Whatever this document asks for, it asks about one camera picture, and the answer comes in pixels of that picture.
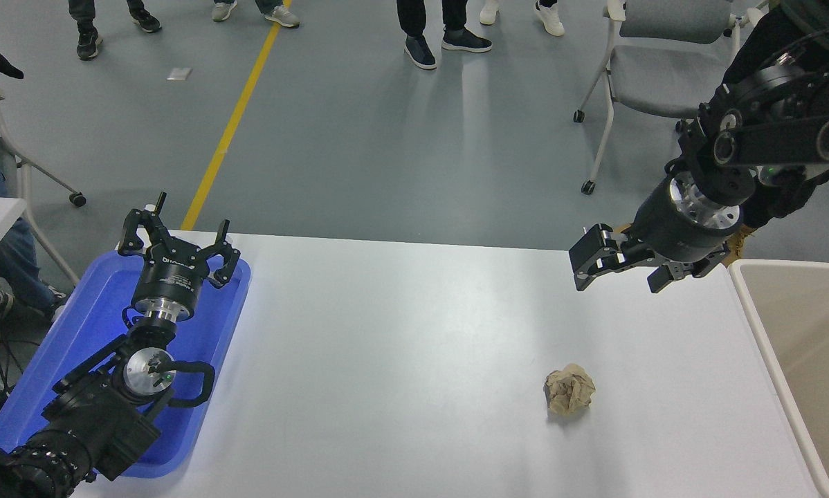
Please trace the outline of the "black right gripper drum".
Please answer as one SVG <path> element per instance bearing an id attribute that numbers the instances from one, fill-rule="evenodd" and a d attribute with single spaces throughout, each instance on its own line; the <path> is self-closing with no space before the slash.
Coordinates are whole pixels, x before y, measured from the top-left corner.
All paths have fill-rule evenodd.
<path id="1" fill-rule="evenodd" d="M 692 177 L 666 177 L 640 205 L 630 234 L 658 255 L 693 264 L 737 229 L 737 207 L 702 194 Z"/>

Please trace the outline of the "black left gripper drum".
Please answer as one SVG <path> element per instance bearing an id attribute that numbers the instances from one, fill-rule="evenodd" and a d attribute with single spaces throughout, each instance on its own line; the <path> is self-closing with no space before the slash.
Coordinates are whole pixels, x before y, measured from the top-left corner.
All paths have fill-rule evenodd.
<path id="1" fill-rule="evenodd" d="M 177 261 L 163 247 L 152 247 L 145 252 L 145 267 L 140 272 L 131 304 L 143 310 L 147 302 L 166 299 L 185 310 L 194 310 L 208 274 L 209 267 L 204 261 Z"/>

